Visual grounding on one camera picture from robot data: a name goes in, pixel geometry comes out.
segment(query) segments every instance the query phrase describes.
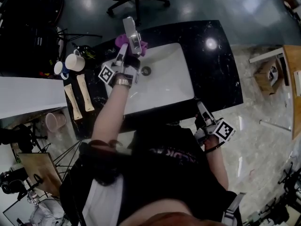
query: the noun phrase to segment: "person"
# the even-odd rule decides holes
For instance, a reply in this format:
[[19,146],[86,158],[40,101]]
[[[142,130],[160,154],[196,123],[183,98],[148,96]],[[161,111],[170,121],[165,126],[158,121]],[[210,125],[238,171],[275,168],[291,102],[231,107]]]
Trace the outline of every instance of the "person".
[[[116,151],[129,86],[115,84],[94,125],[92,140],[60,188],[72,225],[208,226],[221,225],[236,194],[216,136],[205,152],[190,129],[151,125],[139,128],[129,148]],[[242,225],[235,211],[237,225]]]

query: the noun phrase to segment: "chair wheel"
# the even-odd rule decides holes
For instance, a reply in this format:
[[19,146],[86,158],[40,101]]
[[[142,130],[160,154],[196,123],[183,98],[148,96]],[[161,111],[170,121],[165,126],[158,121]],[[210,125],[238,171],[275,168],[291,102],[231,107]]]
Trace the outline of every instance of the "chair wheel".
[[107,14],[108,14],[109,16],[114,16],[113,10],[108,10],[108,11],[107,11]]
[[141,25],[141,21],[140,20],[136,20],[135,21],[135,25],[136,25],[136,27],[140,26]]
[[170,6],[170,2],[166,2],[166,3],[164,3],[164,5],[163,5],[164,7],[169,7]]

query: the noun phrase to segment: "wooden table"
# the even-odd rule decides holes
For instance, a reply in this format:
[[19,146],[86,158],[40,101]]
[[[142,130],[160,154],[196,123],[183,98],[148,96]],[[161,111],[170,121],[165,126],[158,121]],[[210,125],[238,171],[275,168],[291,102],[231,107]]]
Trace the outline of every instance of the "wooden table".
[[301,97],[297,96],[295,78],[293,75],[295,71],[301,70],[301,46],[284,45],[282,48],[278,48],[263,55],[259,55],[255,58],[250,59],[249,61],[250,63],[254,63],[271,57],[279,58],[282,56],[285,60],[293,100],[292,128],[285,128],[266,121],[260,121],[260,124],[291,135],[292,139],[294,140],[301,132]]
[[43,180],[43,183],[37,186],[38,189],[51,193],[53,196],[60,195],[62,178],[49,153],[19,153],[19,157],[33,184],[37,183],[34,174]]

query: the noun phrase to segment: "sink drain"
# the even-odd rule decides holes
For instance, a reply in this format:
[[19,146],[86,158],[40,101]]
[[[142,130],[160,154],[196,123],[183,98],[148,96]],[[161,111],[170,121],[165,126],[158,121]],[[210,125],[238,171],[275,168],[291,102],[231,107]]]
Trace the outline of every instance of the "sink drain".
[[149,76],[151,74],[151,68],[145,66],[141,69],[141,74],[144,76]]

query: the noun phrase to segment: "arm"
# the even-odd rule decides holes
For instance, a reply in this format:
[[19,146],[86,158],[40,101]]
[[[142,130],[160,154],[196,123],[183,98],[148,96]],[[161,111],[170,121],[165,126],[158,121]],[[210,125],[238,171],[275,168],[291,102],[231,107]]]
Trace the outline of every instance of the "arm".
[[[209,138],[204,142],[205,144],[205,151],[218,145],[219,139],[217,136],[211,135]],[[217,148],[212,152],[208,152],[206,154],[210,170],[215,175],[217,181],[226,189],[228,190],[229,182],[228,182],[228,175],[225,169],[224,161],[222,159],[222,150],[221,148]]]
[[115,85],[113,87],[107,103],[96,118],[92,140],[101,140],[106,143],[109,143],[111,140],[117,140],[123,121],[128,90],[129,87],[124,85]]

